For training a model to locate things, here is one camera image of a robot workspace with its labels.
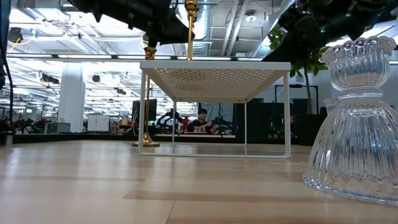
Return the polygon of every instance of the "duct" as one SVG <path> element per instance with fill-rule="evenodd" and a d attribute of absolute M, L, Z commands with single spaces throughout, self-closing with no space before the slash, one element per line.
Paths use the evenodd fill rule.
<path fill-rule="evenodd" d="M 206 40 L 210 38 L 210 9 L 211 6 L 199 5 L 198 6 L 198 19 L 195 23 L 195 34 L 198 38 L 196 40 Z M 194 55 L 208 55 L 210 45 L 203 42 L 193 42 Z"/>
<path fill-rule="evenodd" d="M 271 31 L 272 28 L 274 28 L 274 26 L 278 23 L 279 18 L 286 11 L 286 9 L 295 2 L 296 0 L 283 0 L 280 4 L 279 11 L 267 16 L 266 20 L 264 21 L 264 25 L 262 26 L 262 32 L 264 34 L 268 34 L 269 31 Z M 263 44 L 264 40 L 262 40 L 262 42 L 257 46 L 256 50 L 252 53 L 252 57 L 265 57 L 270 52 L 269 46 Z"/>
<path fill-rule="evenodd" d="M 235 21 L 236 11 L 238 9 L 238 4 L 239 4 L 239 0 L 234 0 L 232 2 L 231 17 L 229 19 L 228 26 L 226 28 L 226 33 L 225 33 L 225 37 L 224 37 L 223 46 L 221 48 L 220 56 L 224 56 L 224 53 L 225 53 L 225 50 L 226 50 L 226 46 L 228 44 L 229 36 L 231 35 L 232 26 L 233 26 L 234 21 Z"/>
<path fill-rule="evenodd" d="M 245 15 L 245 12 L 246 12 L 246 6 L 249 4 L 249 1 L 250 0 L 244 0 L 243 1 L 242 7 L 241 7 L 241 13 L 240 13 L 239 18 L 238 18 L 238 23 L 235 26 L 234 33 L 233 33 L 232 38 L 231 38 L 231 43 L 229 43 L 229 47 L 228 47 L 228 50 L 226 52 L 227 56 L 231 55 L 232 49 L 233 49 L 233 47 L 235 45 L 236 37 L 238 36 L 238 32 L 240 30 L 240 27 L 241 27 L 241 24 L 242 24 L 242 20 L 243 20 L 243 17 Z"/>

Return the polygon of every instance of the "desk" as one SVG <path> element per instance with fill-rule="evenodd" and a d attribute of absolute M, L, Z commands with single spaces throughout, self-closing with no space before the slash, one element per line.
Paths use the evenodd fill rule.
<path fill-rule="evenodd" d="M 290 121 L 289 71 L 287 62 L 224 62 L 224 61 L 141 61 L 140 124 L 144 124 L 146 76 L 156 83 L 173 101 L 207 103 L 244 103 L 245 143 L 248 143 L 247 103 L 262 93 L 276 80 L 284 78 L 285 121 Z M 283 156 L 242 156 L 255 158 L 289 158 L 290 123 L 285 123 L 285 154 Z M 144 129 L 139 130 L 139 152 L 143 151 Z M 156 156 L 186 156 L 182 154 L 156 154 Z"/>

